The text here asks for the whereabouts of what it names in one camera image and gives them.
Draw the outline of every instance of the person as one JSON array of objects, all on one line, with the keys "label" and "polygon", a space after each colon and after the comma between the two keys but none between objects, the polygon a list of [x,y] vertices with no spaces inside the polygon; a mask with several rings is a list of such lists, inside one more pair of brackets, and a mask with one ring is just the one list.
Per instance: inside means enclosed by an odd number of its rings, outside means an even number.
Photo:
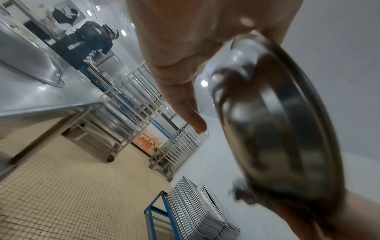
[{"label": "person", "polygon": [[[207,130],[194,82],[228,41],[253,30],[281,45],[302,0],[127,0],[142,55],[163,96],[188,124]],[[249,204],[255,201],[248,199]],[[345,205],[323,226],[275,205],[300,240],[380,239],[380,207],[347,192]]]},{"label": "person", "polygon": [[119,37],[115,26],[103,26],[87,21],[74,33],[51,45],[51,48],[71,66],[79,70],[91,61],[105,56],[112,48],[112,41]]},{"label": "person", "polygon": [[[79,17],[78,10],[68,5],[63,5],[59,7],[52,6],[51,9],[49,9],[44,4],[40,4],[38,7],[41,12],[41,14],[38,16],[44,17],[40,20],[42,24],[47,25],[48,23],[54,23],[57,27],[59,27],[62,30],[65,30],[74,26],[75,21]],[[29,29],[31,32],[33,32],[42,41],[46,41],[50,39],[50,36],[46,34],[33,21],[29,20],[25,22],[24,26],[27,29]]]}]

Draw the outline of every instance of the ceiling light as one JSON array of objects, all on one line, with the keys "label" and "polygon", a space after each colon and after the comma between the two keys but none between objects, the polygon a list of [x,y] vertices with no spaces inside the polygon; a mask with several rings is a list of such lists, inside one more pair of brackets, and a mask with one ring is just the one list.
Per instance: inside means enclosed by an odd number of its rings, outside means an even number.
[{"label": "ceiling light", "polygon": [[209,83],[206,82],[206,80],[202,80],[202,81],[201,81],[201,85],[202,85],[203,87],[207,87],[208,84],[209,84]]}]

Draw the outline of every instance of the helmet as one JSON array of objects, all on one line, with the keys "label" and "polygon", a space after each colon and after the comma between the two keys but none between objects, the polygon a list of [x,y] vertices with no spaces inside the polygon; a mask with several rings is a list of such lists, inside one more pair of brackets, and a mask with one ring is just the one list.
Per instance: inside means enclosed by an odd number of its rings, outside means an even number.
[{"label": "helmet", "polygon": [[117,30],[114,25],[105,24],[104,26],[106,26],[112,32],[112,34],[115,35],[115,39],[119,38],[119,30]]}]

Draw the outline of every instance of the poster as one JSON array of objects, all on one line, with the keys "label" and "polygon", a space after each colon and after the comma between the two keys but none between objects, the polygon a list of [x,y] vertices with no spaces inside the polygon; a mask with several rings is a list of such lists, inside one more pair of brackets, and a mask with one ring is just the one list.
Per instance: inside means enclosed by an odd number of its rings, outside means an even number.
[{"label": "poster", "polygon": [[162,130],[160,125],[152,122],[141,134],[134,138],[132,142],[152,156],[154,154],[154,148],[160,148],[169,138],[170,136]]}]

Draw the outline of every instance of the stack of metal trays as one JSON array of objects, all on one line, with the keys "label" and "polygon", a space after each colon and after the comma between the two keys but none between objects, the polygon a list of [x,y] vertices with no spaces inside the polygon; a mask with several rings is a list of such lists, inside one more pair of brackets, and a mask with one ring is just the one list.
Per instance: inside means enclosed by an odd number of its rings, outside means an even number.
[{"label": "stack of metal trays", "polygon": [[201,188],[201,192],[205,195],[206,199],[210,200],[210,204],[214,206],[214,208],[218,211],[218,213],[224,218],[226,222],[226,226],[223,228],[222,232],[219,234],[216,240],[229,240],[236,239],[240,235],[240,228],[233,220],[232,216],[228,212],[226,208],[220,203],[215,194],[207,188],[207,186],[203,186]]},{"label": "stack of metal trays", "polygon": [[182,239],[236,239],[236,224],[229,223],[212,203],[215,199],[208,197],[207,188],[201,190],[183,177],[168,194],[168,200]]}]

